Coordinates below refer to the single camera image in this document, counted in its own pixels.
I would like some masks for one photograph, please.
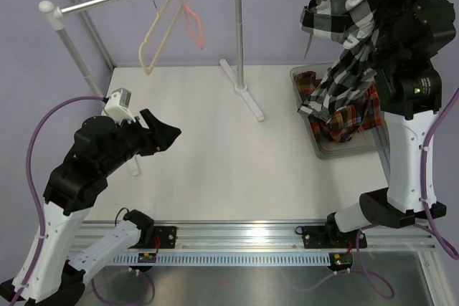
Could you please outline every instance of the plaid shirt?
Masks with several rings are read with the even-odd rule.
[[[362,97],[376,75],[368,62],[378,37],[374,16],[383,0],[311,0],[301,15],[302,30],[338,42],[344,51],[299,112],[328,122]]]
[[[321,82],[312,71],[295,75],[293,79],[302,101],[308,99]],[[309,123],[316,140],[324,137],[340,143],[351,140],[356,133],[381,125],[381,110],[375,86],[371,85],[361,98],[334,113],[328,123],[311,116]]]

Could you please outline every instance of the transparent bin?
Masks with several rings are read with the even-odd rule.
[[[316,79],[321,79],[330,66],[331,64],[310,64],[307,66],[295,67],[290,71],[290,78],[293,83],[293,91],[295,93],[296,105],[298,108],[301,106],[302,101],[293,77],[302,72],[314,71],[316,73]],[[299,113],[299,115],[303,118],[304,123],[306,124],[314,151],[320,159],[355,156],[357,154],[374,152],[388,147],[386,131],[384,128],[380,127],[365,130],[362,133],[356,133],[352,140],[346,143],[330,142],[327,138],[322,136],[316,140],[308,117],[301,113]]]

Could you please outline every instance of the white table surface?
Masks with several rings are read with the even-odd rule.
[[[144,108],[182,134],[164,152],[137,157],[108,178],[87,220],[114,220],[121,207],[157,221],[325,219],[387,186],[378,153],[322,161],[296,112],[293,66],[247,66],[249,90],[266,119],[259,123],[221,67],[117,68],[109,93],[132,91]]]

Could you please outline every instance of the hanger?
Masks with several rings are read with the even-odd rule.
[[[184,13],[186,18],[186,28],[188,29],[189,36],[196,42],[200,49],[204,49],[204,35],[202,34],[201,19],[189,7],[189,2],[186,0],[184,6]],[[199,38],[197,38],[190,24],[190,17],[198,24]]]
[[[203,49],[204,48],[204,37],[202,34],[202,25],[201,25],[201,19],[197,14],[195,14],[189,7],[188,3],[186,0],[179,0],[180,1],[180,7],[177,10],[177,12],[174,15],[174,18],[172,19],[171,24],[169,25],[169,28],[166,31],[166,34],[164,35],[163,40],[161,41],[158,50],[155,53],[155,56],[153,57],[153,60],[151,61],[150,64],[147,64],[145,61],[144,57],[144,50],[148,46],[148,43],[150,42],[150,38],[154,35],[156,31],[156,27],[158,26],[158,23],[161,21],[161,18],[164,15],[164,12],[166,9],[169,7],[169,4],[171,3],[172,0],[166,0],[164,3],[163,7],[156,13],[156,18],[155,21],[153,22],[153,25],[151,26],[150,30],[148,31],[144,41],[142,42],[139,50],[138,50],[138,58],[140,60],[141,66],[143,68],[143,71],[147,74],[150,75],[151,72],[153,71],[154,67],[156,66],[156,63],[158,61],[159,56],[161,55],[164,47],[166,46],[167,41],[169,40],[169,37],[171,36],[172,29],[175,27],[177,23],[177,19],[179,18],[179,15],[181,11],[183,10],[185,13],[185,18],[186,18],[186,28],[188,29],[188,33],[191,36],[191,38],[196,42],[199,48]],[[190,24],[190,19],[193,19],[197,24],[199,28],[199,38],[196,36],[196,34],[193,32],[191,29],[191,24]]]

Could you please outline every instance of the black and white plaid shirt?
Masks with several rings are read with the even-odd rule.
[[[338,42],[344,51],[299,111],[329,121],[338,110],[359,99],[376,72],[368,56],[376,44],[374,15],[383,0],[311,0],[301,15],[301,28]]]

